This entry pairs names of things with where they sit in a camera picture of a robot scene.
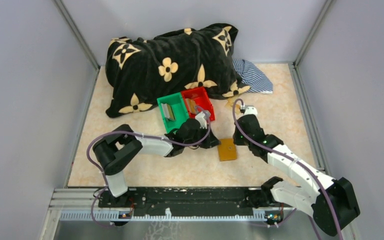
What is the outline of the tan leather card holder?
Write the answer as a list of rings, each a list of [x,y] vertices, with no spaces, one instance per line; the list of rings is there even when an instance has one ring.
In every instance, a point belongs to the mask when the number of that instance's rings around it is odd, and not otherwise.
[[[220,139],[217,146],[218,157],[220,162],[234,161],[237,159],[237,149],[232,138]]]

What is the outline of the green plastic bin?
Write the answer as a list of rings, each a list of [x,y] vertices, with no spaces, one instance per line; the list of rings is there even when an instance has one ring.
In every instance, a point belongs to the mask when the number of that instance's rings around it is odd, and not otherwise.
[[[166,132],[169,133],[189,119],[189,114],[180,92],[157,98]]]

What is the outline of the red plastic bin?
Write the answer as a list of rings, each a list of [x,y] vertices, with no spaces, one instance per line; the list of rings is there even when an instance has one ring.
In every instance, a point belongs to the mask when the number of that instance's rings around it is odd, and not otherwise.
[[[185,106],[186,106],[185,99],[193,99],[196,102],[197,106],[200,106],[204,110],[207,110],[210,112],[210,121],[211,122],[216,120],[213,105],[212,105],[212,103],[208,97],[207,91],[204,87],[196,87],[196,88],[192,88],[192,89],[183,90],[180,92],[180,94],[183,98]],[[186,110],[187,110],[188,116],[191,119],[193,119],[195,117],[195,115],[189,114],[187,106],[186,106]]]

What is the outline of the translucent yellow card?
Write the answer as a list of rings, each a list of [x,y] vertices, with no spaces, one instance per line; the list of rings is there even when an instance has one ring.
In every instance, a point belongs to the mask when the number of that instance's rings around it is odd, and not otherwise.
[[[235,104],[236,97],[231,97],[227,99],[227,103],[225,104],[225,107],[232,110],[234,109],[234,112],[236,114],[240,113],[240,104]]]

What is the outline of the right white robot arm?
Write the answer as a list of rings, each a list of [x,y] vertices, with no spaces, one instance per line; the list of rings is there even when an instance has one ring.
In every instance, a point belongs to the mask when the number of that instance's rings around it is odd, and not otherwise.
[[[307,214],[327,235],[336,236],[360,214],[352,183],[335,179],[312,167],[277,136],[266,134],[254,114],[234,119],[234,144],[246,146],[256,157],[295,181],[274,176],[261,185],[263,200],[287,204]]]

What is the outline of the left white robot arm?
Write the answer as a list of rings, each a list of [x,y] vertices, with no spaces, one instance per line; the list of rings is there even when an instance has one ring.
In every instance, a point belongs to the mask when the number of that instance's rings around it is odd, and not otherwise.
[[[182,154],[186,147],[211,149],[221,141],[205,121],[187,119],[179,128],[164,135],[135,132],[128,124],[95,138],[87,147],[95,155],[96,165],[102,172],[105,184],[115,198],[128,191],[123,170],[137,155],[158,155],[165,158]]]

